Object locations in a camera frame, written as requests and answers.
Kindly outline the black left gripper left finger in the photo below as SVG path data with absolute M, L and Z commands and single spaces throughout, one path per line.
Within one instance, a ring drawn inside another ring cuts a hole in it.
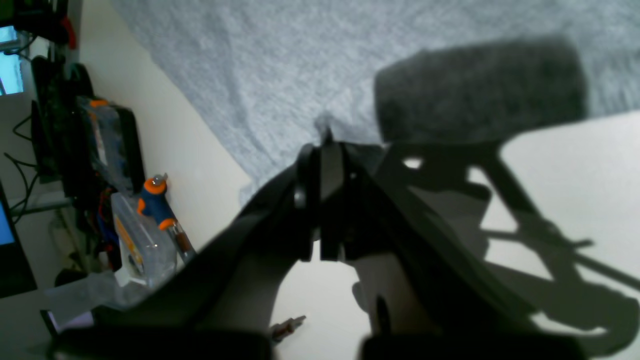
M 282 281 L 310 260 L 318 149 L 266 183 L 174 278 L 106 324 L 64 331 L 52 360 L 270 360 L 269 327 Z

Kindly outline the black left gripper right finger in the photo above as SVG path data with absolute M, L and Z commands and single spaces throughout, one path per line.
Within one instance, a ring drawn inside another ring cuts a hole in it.
M 352 265 L 372 335 L 363 360 L 583 360 L 578 342 L 538 330 L 466 249 L 442 210 L 419 221 L 366 173 L 352 144 L 320 146 L 321 257 Z

